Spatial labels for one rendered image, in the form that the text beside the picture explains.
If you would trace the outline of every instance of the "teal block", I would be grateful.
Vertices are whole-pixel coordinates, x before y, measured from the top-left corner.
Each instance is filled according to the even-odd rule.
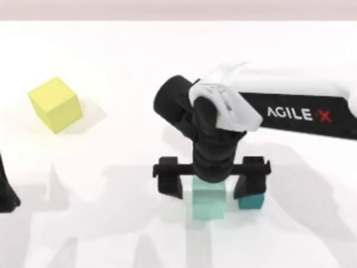
[[[251,195],[238,199],[240,209],[261,209],[264,203],[264,194]]]
[[[226,211],[225,183],[192,180],[192,217],[199,220],[223,219]]]

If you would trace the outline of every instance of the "red x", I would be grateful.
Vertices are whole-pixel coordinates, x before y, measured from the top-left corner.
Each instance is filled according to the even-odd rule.
[[[332,119],[330,118],[330,111],[324,112],[322,110],[317,110],[315,116],[321,116],[321,122],[328,121],[329,123],[332,123]]]

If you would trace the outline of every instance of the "mint green cube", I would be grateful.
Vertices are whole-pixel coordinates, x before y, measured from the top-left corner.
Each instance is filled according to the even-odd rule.
[[[238,199],[239,209],[261,209],[263,203],[264,194],[256,194]]]
[[[198,220],[223,219],[226,211],[225,183],[192,180],[192,217]]]

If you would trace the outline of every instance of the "yellow cube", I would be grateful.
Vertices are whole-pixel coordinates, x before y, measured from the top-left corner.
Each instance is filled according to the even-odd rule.
[[[77,95],[60,78],[52,79],[28,96],[38,117],[54,133],[83,116]]]

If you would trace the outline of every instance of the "white background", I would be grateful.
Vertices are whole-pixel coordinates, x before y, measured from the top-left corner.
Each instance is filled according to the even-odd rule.
[[[2,22],[0,148],[23,201],[0,215],[1,268],[357,267],[357,142],[261,129],[273,164],[261,211],[190,219],[156,192],[160,156],[191,146],[153,112],[160,85],[223,61],[355,61],[352,22]],[[27,93],[61,77],[84,118],[58,135]]]

